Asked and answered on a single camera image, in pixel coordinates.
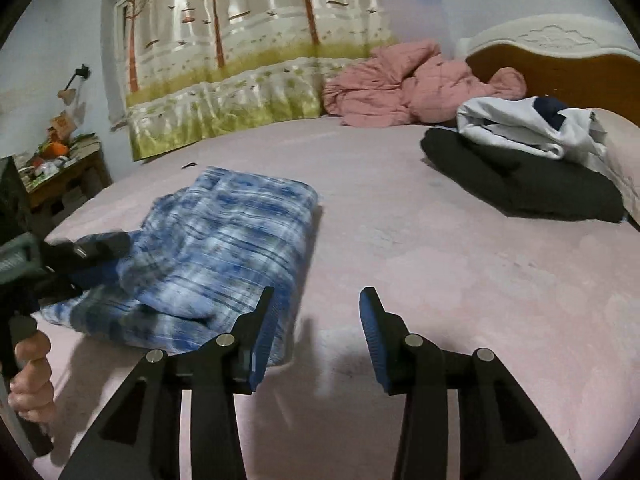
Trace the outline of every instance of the printed curtain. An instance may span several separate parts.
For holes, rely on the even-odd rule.
[[[393,42],[380,0],[127,0],[135,160],[322,112],[324,81]]]

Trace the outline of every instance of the white window frame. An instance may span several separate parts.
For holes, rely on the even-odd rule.
[[[127,4],[129,0],[118,0],[113,6],[113,42],[116,54],[116,62],[121,63],[125,59],[125,38],[122,33],[123,30],[127,30],[127,20],[122,17],[122,8]]]

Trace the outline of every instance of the human hand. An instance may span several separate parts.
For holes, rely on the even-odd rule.
[[[50,422],[56,415],[51,366],[47,360],[50,350],[51,341],[40,331],[15,346],[16,359],[27,364],[11,380],[9,406],[31,422]]]

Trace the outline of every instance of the bed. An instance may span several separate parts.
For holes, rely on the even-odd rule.
[[[600,114],[621,153],[625,203],[635,203],[640,55],[626,30],[535,16],[462,41],[458,53],[481,78],[510,65],[530,94],[611,110]],[[507,218],[424,160],[424,131],[321,118],[204,140],[107,188],[52,237],[134,230],[156,197],[188,186],[206,166],[305,182],[319,193],[322,216],[293,358],[270,368],[256,394],[237,398],[248,477],[390,478],[404,401],[382,392],[370,364],[358,294],[372,285],[389,311],[441,348],[493,349],[583,480],[597,480],[640,417],[640,233],[628,222]],[[56,449],[35,465],[52,480],[145,351],[41,329],[53,341],[60,414]],[[188,416],[181,427],[190,478]]]

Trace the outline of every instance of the orange object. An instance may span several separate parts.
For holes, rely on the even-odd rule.
[[[57,158],[66,155],[68,152],[69,148],[62,144],[62,142],[50,142],[47,147],[42,150],[42,156],[44,158]]]

